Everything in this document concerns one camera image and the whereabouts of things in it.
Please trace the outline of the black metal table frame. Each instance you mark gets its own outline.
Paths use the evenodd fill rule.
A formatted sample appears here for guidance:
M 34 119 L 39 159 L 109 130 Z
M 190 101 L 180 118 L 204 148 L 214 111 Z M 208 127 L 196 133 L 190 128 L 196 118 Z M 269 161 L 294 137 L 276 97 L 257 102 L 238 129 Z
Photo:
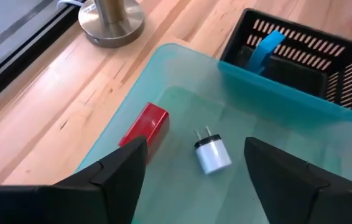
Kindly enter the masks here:
M 77 21 L 86 0 L 0 0 L 0 92 Z

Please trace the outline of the red charger block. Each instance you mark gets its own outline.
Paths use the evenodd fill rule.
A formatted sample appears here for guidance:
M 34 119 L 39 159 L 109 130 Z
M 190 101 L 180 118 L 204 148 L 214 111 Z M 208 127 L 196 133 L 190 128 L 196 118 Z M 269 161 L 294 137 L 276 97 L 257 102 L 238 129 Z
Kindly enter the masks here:
M 136 137 L 145 136 L 147 141 L 146 164 L 148 164 L 158 151 L 169 128 L 168 111 L 153 103 L 147 103 L 118 145 L 124 146 Z

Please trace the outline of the white round black-top charger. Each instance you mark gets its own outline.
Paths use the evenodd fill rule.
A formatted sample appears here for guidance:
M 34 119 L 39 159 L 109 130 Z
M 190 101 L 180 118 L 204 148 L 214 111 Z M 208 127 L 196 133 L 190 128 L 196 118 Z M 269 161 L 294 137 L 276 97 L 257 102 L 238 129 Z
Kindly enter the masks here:
M 205 127 L 207 136 L 201 137 L 198 130 L 194 130 L 198 141 L 194 144 L 200 166 L 205 175 L 210 175 L 232 164 L 227 148 L 219 134 L 212 134 L 209 127 Z

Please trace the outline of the black slotted plastic basket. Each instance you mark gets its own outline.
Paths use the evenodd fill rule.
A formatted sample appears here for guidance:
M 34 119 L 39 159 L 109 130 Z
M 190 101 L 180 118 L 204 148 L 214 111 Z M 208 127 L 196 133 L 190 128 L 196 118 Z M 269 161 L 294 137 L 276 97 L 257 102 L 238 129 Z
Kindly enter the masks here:
M 260 41 L 274 30 L 286 38 L 272 55 L 324 73 L 324 99 L 352 110 L 352 40 L 247 8 L 220 59 L 245 67 Z

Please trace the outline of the black flat slab device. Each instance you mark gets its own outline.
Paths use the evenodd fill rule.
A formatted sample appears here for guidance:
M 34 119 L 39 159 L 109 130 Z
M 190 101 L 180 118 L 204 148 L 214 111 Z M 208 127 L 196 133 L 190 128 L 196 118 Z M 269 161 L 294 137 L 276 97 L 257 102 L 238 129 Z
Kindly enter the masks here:
M 325 97 L 326 75 L 278 56 L 270 56 L 259 75 L 319 98 Z

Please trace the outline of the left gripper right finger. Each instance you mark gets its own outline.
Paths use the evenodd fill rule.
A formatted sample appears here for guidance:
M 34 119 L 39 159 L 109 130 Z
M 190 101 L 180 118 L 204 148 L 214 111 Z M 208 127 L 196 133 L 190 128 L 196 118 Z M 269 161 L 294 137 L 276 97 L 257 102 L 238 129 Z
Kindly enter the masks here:
M 352 224 L 352 181 L 254 137 L 244 157 L 270 224 Z

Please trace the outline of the cyan plastic device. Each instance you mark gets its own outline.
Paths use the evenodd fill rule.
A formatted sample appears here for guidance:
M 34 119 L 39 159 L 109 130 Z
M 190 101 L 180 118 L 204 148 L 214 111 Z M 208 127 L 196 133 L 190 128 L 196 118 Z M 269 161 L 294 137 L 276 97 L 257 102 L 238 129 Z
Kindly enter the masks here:
M 286 36 L 281 34 L 279 31 L 272 31 L 253 51 L 246 65 L 246 70 L 260 74 L 268 64 L 273 51 L 285 38 Z

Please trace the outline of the teal translucent plastic bin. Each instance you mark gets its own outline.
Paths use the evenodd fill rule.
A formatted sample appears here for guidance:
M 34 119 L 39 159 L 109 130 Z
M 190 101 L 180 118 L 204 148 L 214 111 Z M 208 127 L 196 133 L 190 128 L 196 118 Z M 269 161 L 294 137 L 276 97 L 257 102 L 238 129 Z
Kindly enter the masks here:
M 244 144 L 254 137 L 352 181 L 352 110 L 188 48 L 159 47 L 80 167 L 113 152 L 147 103 L 170 128 L 150 161 L 139 224 L 270 224 L 251 182 Z M 232 164 L 205 175 L 194 144 L 219 134 Z

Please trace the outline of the white-shade metal table lamp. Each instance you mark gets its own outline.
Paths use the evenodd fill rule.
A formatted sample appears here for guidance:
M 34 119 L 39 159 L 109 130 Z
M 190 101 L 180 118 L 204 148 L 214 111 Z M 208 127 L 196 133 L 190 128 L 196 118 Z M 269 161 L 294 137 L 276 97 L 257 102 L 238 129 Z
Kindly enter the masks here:
M 145 15 L 136 0 L 86 0 L 78 22 L 92 44 L 118 48 L 142 34 Z

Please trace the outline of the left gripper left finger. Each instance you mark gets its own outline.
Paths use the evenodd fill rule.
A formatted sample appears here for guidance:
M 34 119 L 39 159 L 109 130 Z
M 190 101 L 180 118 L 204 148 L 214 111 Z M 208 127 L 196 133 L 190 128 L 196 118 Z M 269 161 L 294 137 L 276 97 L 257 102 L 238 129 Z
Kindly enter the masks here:
M 0 185 L 0 224 L 131 224 L 146 172 L 144 136 L 53 185 Z

